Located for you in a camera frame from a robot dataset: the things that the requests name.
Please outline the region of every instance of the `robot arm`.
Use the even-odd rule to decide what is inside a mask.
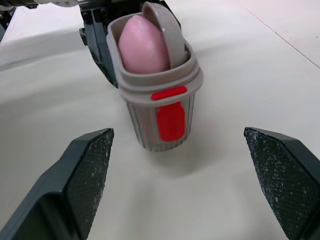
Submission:
[[[157,3],[170,10],[164,0],[0,0],[0,8],[53,3],[60,7],[79,5],[84,27],[79,30],[83,43],[108,81],[118,87],[106,36],[108,24],[129,14],[139,13],[144,2]]]

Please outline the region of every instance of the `red tab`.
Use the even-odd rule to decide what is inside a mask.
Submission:
[[[161,99],[166,99],[170,98],[176,95],[184,94],[187,92],[187,87],[186,86],[178,86],[175,88],[171,88],[165,91],[157,92],[151,95],[151,100],[152,101],[157,101]]]
[[[160,138],[164,142],[173,142],[185,135],[185,110],[181,102],[159,107],[156,114]]]

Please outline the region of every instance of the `red label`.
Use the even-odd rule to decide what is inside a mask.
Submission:
[[[185,110],[181,106],[181,102],[159,107],[156,120],[162,141],[176,141],[185,135],[185,116]]]

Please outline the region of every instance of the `white table surface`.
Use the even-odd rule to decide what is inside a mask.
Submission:
[[[191,135],[162,153],[136,140],[124,101],[79,37],[77,7],[19,8],[0,47],[0,228],[71,140],[114,128],[89,240],[286,240],[243,131],[280,132],[320,156],[320,71],[309,60],[320,62],[320,49],[308,37],[303,45],[288,44],[261,22],[261,13],[248,11],[248,2],[168,0],[205,82],[196,94]],[[294,10],[299,13],[287,9],[287,24]],[[43,13],[46,20],[70,22],[45,22]],[[63,34],[40,35],[61,28]]]

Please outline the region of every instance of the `pink object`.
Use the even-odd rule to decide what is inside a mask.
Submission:
[[[163,33],[143,16],[126,23],[118,42],[125,69],[134,74],[154,74],[170,69]]]

